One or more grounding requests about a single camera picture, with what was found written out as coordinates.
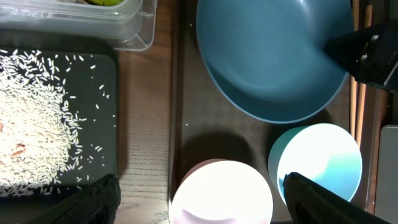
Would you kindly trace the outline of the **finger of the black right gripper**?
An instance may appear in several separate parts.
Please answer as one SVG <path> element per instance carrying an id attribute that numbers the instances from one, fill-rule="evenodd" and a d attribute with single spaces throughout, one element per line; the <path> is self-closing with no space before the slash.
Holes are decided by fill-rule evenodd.
<path id="1" fill-rule="evenodd" d="M 331 39 L 325 52 L 357 82 L 397 90 L 397 24 L 384 23 Z"/>

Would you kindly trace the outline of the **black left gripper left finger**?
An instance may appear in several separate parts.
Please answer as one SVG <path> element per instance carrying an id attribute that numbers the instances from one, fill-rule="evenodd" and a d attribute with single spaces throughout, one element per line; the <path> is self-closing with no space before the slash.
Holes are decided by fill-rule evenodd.
<path id="1" fill-rule="evenodd" d="M 121 188 L 114 174 L 107 174 L 27 221 L 27 224 L 113 224 L 121 203 Z"/>

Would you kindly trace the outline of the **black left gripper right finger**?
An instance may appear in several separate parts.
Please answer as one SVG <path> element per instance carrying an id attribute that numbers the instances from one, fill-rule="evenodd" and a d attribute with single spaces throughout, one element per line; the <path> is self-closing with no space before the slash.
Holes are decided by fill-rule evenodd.
<path id="1" fill-rule="evenodd" d="M 390 224 L 298 172 L 284 177 L 284 198 L 294 224 Z"/>

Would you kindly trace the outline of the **light blue bowl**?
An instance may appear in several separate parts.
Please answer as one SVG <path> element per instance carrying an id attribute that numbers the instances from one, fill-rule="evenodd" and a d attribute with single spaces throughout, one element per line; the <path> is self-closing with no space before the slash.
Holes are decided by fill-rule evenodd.
<path id="1" fill-rule="evenodd" d="M 361 181 L 363 160 L 349 132 L 335 124 L 319 123 L 283 133 L 271 147 L 267 167 L 283 201 L 285 176 L 298 172 L 350 202 Z"/>

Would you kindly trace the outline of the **rice leftovers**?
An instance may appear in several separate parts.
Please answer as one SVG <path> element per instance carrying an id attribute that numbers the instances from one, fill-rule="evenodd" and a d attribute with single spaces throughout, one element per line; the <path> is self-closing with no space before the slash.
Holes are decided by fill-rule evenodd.
<path id="1" fill-rule="evenodd" d="M 82 119 L 70 108 L 58 55 L 1 50 L 1 196 L 52 190 L 82 159 Z"/>

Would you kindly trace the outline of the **dark blue plate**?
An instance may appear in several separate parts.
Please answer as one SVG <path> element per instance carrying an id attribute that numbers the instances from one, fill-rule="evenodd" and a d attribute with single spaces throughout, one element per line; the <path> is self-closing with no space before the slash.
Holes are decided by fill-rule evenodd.
<path id="1" fill-rule="evenodd" d="M 196 15 L 208 73 L 254 118 L 305 120 L 345 84 L 348 73 L 325 45 L 354 30 L 349 0 L 200 0 Z"/>

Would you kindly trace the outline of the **yellow green snack wrapper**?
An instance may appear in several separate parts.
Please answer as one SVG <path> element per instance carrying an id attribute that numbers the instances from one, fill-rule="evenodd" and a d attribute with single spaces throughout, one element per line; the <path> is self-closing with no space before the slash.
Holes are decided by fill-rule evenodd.
<path id="1" fill-rule="evenodd" d="M 116 6 L 122 3 L 124 0 L 84 0 L 88 4 L 97 6 Z"/>

